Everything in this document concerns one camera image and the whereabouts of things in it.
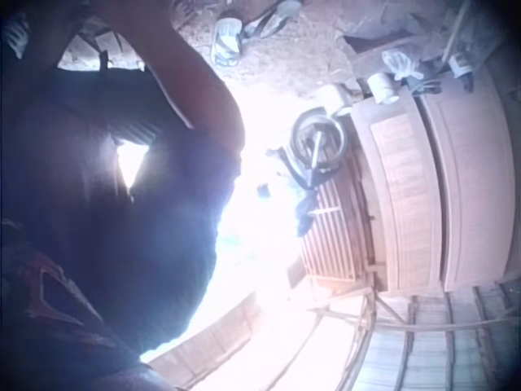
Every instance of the dark shirt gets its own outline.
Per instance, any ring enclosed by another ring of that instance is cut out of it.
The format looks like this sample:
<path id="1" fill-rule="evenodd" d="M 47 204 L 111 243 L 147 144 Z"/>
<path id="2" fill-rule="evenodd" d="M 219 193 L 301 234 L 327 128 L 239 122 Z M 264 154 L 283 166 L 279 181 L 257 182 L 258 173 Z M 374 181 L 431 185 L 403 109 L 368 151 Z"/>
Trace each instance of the dark shirt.
<path id="1" fill-rule="evenodd" d="M 204 132 L 187 129 L 149 74 L 126 72 L 109 71 L 100 85 L 95 73 L 76 80 L 58 71 L 16 129 L 2 135 L 2 216 L 23 224 L 33 254 L 26 261 L 44 257 L 63 269 L 107 329 L 87 332 L 102 340 L 113 333 L 123 341 L 111 342 L 122 346 L 117 355 L 127 347 L 135 355 L 119 362 L 96 356 L 113 365 L 71 356 L 70 367 L 90 366 L 82 372 L 88 378 L 126 367 L 186 330 L 212 278 L 217 225 L 239 175 L 239 162 Z M 116 108 L 107 96 L 119 99 Z M 130 195 L 114 141 L 125 139 L 125 123 L 134 136 L 146 130 L 153 140 Z M 75 311 L 68 308 L 63 312 Z M 13 338 L 27 340 L 29 329 L 14 327 Z M 27 354 L 55 367 L 67 357 L 52 341 Z"/>

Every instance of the wheel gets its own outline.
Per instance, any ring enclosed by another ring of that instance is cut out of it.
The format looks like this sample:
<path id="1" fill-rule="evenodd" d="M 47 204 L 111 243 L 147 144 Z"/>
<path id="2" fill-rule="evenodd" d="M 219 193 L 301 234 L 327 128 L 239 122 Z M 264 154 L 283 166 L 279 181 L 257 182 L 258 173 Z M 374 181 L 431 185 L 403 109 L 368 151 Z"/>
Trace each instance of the wheel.
<path id="1" fill-rule="evenodd" d="M 322 132 L 321 153 L 317 169 L 334 169 L 348 149 L 348 135 L 342 124 L 329 117 L 324 108 L 313 108 L 304 112 L 293 125 L 290 148 L 296 159 L 310 169 L 313 156 L 313 142 L 317 132 Z"/>

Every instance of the cabinet door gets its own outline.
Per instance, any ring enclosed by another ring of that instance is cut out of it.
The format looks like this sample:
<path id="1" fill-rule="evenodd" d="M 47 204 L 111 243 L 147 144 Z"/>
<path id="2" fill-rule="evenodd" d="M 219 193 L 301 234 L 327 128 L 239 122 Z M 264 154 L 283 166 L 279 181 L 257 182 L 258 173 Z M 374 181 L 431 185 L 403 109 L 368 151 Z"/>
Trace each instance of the cabinet door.
<path id="1" fill-rule="evenodd" d="M 446 75 L 443 92 L 422 98 L 440 161 L 447 291 L 499 280 L 514 226 L 514 164 L 505 114 L 484 69 L 475 91 Z"/>
<path id="2" fill-rule="evenodd" d="M 374 181 L 390 292 L 440 289 L 440 189 L 427 132 L 407 89 L 400 100 L 355 105 L 352 120 Z"/>

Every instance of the sunlight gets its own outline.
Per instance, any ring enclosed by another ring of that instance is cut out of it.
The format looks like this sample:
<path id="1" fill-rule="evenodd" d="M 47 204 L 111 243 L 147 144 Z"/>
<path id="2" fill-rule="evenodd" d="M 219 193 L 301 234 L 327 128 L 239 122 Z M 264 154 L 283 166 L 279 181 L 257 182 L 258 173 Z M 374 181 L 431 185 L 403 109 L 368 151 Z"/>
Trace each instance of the sunlight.
<path id="1" fill-rule="evenodd" d="M 124 141 L 123 145 L 117 148 L 121 173 L 128 189 L 134 184 L 139 167 L 141 167 L 143 158 L 147 152 L 147 145 L 137 145 L 129 141 Z"/>

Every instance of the white container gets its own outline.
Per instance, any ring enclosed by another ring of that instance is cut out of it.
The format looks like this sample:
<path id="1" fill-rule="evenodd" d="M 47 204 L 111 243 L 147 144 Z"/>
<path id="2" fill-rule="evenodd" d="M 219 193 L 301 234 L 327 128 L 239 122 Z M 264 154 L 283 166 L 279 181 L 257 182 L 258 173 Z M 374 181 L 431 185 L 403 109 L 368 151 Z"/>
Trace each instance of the white container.
<path id="1" fill-rule="evenodd" d="M 449 65 L 454 73 L 455 79 L 467 75 L 467 73 L 471 73 L 474 70 L 468 58 L 461 52 L 456 53 L 449 59 Z"/>
<path id="2" fill-rule="evenodd" d="M 395 103 L 400 97 L 395 89 L 394 81 L 386 73 L 376 73 L 367 79 L 377 104 Z"/>

